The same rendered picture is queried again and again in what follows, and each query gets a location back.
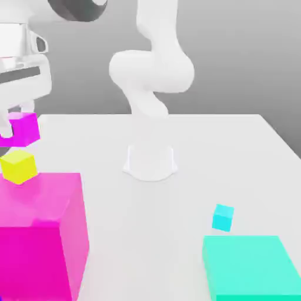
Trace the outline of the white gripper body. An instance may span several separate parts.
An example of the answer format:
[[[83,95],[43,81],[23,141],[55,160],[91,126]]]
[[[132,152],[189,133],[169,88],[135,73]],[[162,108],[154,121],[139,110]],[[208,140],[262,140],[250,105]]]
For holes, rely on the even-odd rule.
[[[43,54],[0,59],[0,109],[48,95],[52,89],[48,58]]]

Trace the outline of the small magenta cube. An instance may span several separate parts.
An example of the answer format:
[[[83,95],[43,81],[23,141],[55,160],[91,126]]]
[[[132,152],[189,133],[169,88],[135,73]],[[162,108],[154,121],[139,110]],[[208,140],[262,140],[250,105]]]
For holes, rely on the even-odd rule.
[[[10,112],[9,121],[13,136],[0,135],[0,147],[26,147],[40,139],[39,125],[35,112]]]

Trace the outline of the small yellow cube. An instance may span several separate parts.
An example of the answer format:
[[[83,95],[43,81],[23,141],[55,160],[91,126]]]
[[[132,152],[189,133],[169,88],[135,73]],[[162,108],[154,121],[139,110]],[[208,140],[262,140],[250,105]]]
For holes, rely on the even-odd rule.
[[[34,155],[24,150],[15,150],[0,157],[0,166],[3,178],[17,185],[38,174]]]

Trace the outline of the small cyan cube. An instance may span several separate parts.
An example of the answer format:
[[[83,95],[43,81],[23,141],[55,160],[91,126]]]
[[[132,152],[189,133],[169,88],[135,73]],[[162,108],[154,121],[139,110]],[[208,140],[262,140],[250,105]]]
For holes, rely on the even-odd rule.
[[[212,227],[217,230],[230,232],[234,208],[217,204],[213,213]]]

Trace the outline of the large pink box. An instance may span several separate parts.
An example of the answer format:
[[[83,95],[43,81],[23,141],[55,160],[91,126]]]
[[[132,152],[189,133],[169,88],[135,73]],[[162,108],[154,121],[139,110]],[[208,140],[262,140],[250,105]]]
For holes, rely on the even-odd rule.
[[[79,173],[0,175],[1,301],[77,301],[88,253]]]

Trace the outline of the large turquoise box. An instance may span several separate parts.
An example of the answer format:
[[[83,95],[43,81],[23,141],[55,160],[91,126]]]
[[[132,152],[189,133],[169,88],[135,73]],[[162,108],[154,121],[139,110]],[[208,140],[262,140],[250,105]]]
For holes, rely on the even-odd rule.
[[[277,236],[205,236],[210,301],[301,301],[301,277]]]

